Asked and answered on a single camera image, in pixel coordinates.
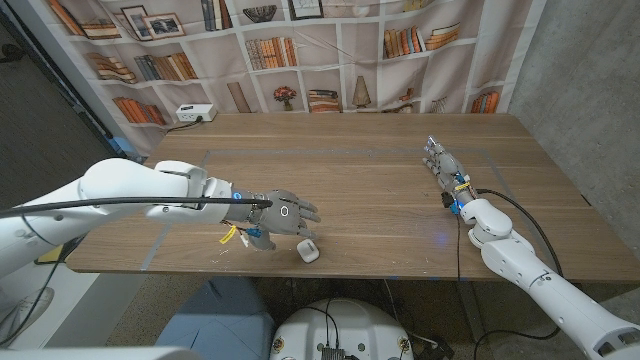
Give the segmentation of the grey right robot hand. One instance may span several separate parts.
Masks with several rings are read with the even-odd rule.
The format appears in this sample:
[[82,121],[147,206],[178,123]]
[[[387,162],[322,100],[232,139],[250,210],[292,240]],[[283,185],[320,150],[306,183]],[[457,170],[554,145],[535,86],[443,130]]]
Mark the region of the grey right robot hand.
[[445,193],[444,203],[447,207],[455,205],[461,209],[476,199],[470,184],[470,176],[463,165],[434,136],[428,137],[424,150],[426,156],[422,161],[435,175]]

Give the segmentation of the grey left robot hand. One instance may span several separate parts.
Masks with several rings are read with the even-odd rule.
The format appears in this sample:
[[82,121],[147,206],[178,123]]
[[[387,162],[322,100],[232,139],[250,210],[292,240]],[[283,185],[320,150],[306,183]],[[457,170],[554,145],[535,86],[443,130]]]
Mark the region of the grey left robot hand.
[[271,234],[296,235],[302,239],[316,240],[318,235],[311,231],[306,220],[319,223],[317,208],[308,201],[298,198],[287,190],[273,190],[267,193],[252,193],[248,190],[232,188],[232,195],[241,200],[268,200],[270,207],[259,208],[256,204],[231,204],[225,216],[227,221],[248,222],[256,230],[248,233],[248,241],[259,250],[274,250]]

